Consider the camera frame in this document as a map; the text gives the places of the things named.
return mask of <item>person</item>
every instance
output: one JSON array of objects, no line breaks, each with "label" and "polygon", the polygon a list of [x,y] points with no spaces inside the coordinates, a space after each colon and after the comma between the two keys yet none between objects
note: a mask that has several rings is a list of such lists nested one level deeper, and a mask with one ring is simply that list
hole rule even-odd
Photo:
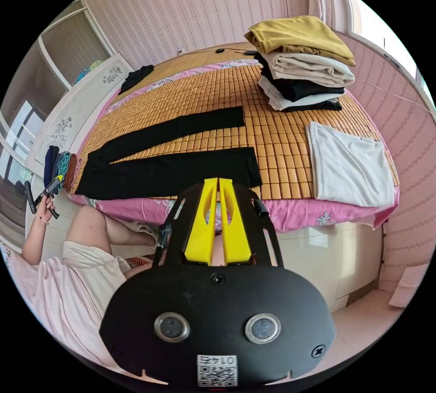
[{"label": "person", "polygon": [[[83,206],[68,230],[62,258],[41,261],[45,231],[52,218],[50,209],[55,209],[50,197],[38,205],[21,255],[1,246],[18,290],[55,339],[95,363],[138,378],[115,363],[99,328],[115,291],[151,267],[145,264],[131,269],[122,257],[113,256],[111,245],[155,247],[157,235],[135,232],[99,210]],[[220,242],[214,246],[213,265],[224,264]],[[146,374],[140,379],[162,383]]]}]

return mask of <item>white shorts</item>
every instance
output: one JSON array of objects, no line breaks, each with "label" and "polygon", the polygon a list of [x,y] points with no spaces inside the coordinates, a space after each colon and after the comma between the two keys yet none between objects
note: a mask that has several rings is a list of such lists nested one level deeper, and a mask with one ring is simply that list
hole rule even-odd
[{"label": "white shorts", "polygon": [[102,317],[113,294],[126,281],[124,273],[130,270],[124,258],[69,241],[64,242],[62,263],[77,274]]}]

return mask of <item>pink shirt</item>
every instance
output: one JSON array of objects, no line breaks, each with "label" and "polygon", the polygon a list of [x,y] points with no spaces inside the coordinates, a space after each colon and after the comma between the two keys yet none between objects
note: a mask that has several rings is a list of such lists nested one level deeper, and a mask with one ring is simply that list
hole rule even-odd
[{"label": "pink shirt", "polygon": [[57,340],[79,355],[124,373],[99,335],[102,317],[73,268],[59,258],[31,266],[0,244],[6,267],[35,317]]}]

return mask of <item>screw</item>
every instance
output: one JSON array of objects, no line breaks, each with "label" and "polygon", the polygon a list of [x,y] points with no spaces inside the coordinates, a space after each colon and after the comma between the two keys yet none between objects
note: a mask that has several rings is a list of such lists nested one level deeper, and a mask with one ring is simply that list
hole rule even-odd
[{"label": "screw", "polygon": [[210,277],[210,282],[213,285],[222,285],[226,282],[226,279],[223,274],[212,274]]},{"label": "screw", "polygon": [[312,358],[319,358],[326,351],[326,347],[323,344],[320,344],[312,351]]}]

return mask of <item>stack of folded clothes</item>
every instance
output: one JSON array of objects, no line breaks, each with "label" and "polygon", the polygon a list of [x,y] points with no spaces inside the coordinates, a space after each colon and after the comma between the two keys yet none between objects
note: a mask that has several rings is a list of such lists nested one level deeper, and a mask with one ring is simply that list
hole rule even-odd
[{"label": "stack of folded clothes", "polygon": [[349,48],[314,16],[265,20],[245,38],[263,66],[259,86],[275,110],[341,110],[338,97],[354,82]]},{"label": "stack of folded clothes", "polygon": [[57,176],[62,175],[62,182],[54,194],[58,194],[63,187],[68,190],[73,183],[76,165],[76,154],[59,152],[57,146],[49,146],[45,154],[44,186],[47,187]]}]

